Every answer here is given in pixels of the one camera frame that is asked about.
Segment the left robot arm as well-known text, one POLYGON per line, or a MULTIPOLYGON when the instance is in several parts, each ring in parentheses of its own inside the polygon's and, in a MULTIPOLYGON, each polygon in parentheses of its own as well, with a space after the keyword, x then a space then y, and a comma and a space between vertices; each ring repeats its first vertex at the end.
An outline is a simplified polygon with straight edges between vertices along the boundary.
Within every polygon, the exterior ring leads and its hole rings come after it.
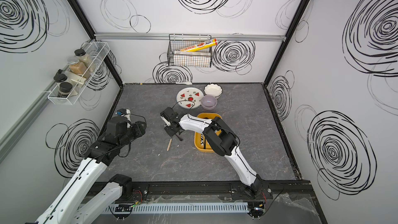
POLYGON ((131 122, 129 114, 108 121, 106 132, 90 146, 75 174, 36 223, 91 224, 116 200, 129 199, 133 195, 132 179, 116 174, 99 193, 80 206, 121 149, 142 137, 146 128, 146 121, 131 122))

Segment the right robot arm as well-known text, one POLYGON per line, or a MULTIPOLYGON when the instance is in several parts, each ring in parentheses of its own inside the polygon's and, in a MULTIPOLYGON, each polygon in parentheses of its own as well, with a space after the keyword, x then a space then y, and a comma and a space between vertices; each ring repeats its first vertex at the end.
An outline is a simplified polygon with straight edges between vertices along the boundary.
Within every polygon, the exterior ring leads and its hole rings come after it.
POLYGON ((262 193, 265 186, 261 176, 249 165, 240 151, 240 140, 231 128, 220 118, 204 119, 188 113, 177 113, 167 107, 160 113, 165 122, 164 130, 172 137, 180 131, 194 131, 202 134, 212 150, 227 159, 236 171, 239 179, 245 185, 245 194, 255 199, 262 193))

